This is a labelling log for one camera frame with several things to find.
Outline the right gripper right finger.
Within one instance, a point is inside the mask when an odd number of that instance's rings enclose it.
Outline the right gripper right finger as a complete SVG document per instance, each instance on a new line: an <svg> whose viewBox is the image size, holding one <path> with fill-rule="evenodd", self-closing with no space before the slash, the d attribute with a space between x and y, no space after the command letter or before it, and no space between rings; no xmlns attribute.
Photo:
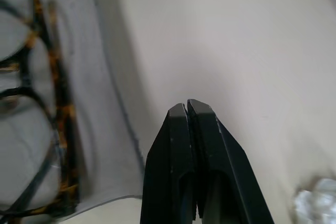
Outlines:
<svg viewBox="0 0 336 224"><path fill-rule="evenodd" d="M240 144L208 104L189 99L187 110L198 161L197 204L202 223L273 223Z"/></svg>

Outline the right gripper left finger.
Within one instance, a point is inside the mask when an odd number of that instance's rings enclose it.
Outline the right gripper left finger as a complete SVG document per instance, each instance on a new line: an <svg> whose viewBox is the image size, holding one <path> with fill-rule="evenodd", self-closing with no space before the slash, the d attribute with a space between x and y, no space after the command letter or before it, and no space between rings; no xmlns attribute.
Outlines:
<svg viewBox="0 0 336 224"><path fill-rule="evenodd" d="M148 152L141 223L192 223L195 161L185 105L171 107Z"/></svg>

